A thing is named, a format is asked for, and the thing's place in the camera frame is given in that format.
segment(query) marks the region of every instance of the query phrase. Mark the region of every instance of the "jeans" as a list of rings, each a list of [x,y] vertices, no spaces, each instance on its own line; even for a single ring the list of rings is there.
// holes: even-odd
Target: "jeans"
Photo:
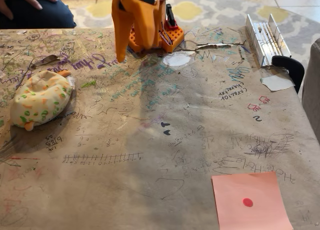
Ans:
[[[49,0],[37,0],[42,10],[37,10],[25,0],[6,0],[13,13],[9,20],[0,13],[0,29],[52,29],[74,28],[74,16],[61,0],[53,3]]]

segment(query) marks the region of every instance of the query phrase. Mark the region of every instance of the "person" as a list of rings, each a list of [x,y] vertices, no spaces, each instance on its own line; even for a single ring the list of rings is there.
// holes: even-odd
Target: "person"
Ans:
[[[61,0],[0,0],[0,29],[75,26],[73,14]]]

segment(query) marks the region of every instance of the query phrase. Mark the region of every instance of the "math equation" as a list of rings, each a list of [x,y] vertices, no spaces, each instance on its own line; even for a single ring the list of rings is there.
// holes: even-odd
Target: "math equation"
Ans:
[[[62,163],[68,163],[70,165],[108,165],[108,164],[115,164],[115,163],[121,163],[121,162],[132,162],[136,160],[141,160],[143,159],[143,152],[138,152],[138,153],[132,153],[132,154],[116,154],[116,155],[65,155],[63,158]]]

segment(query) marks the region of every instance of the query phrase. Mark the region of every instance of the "table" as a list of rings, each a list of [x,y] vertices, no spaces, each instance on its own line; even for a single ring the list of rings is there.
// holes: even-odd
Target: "table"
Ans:
[[[185,32],[180,50],[230,45],[120,64],[111,29],[1,31],[1,229],[218,229],[211,176],[272,170],[293,227],[317,229],[320,148],[294,88],[261,84],[274,71],[243,27]],[[9,127],[17,82],[51,54],[25,80],[70,70],[70,104],[32,132]]]

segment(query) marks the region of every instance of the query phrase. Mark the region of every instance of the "orange pegboard base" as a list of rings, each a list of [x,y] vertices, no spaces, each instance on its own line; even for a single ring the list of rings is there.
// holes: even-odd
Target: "orange pegboard base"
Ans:
[[[164,40],[162,40],[162,48],[167,52],[167,53],[171,53],[173,52],[180,44],[182,41],[184,41],[185,39],[185,33],[184,31],[178,27],[178,29],[176,30],[166,30],[167,35],[170,37],[170,39],[172,40],[172,45],[168,45]]]
[[[134,28],[132,28],[131,31],[130,31],[129,44],[128,45],[136,53],[141,52],[144,49],[142,46],[139,46],[139,45],[136,44],[136,34],[135,34]]]
[[[165,30],[167,35],[170,37],[170,39],[172,40],[172,45],[168,45],[160,36],[160,33],[159,33],[159,46],[158,47],[155,47],[155,48],[163,48],[167,53],[171,53],[173,52],[177,47],[178,45],[181,44],[182,41],[184,41],[185,39],[185,33],[184,31],[178,27],[176,30]],[[138,53],[138,52],[141,52],[144,48],[142,46],[139,46],[136,44],[136,34],[135,34],[135,30],[134,28],[131,29],[131,32],[130,32],[130,36],[129,36],[129,44],[130,48]]]

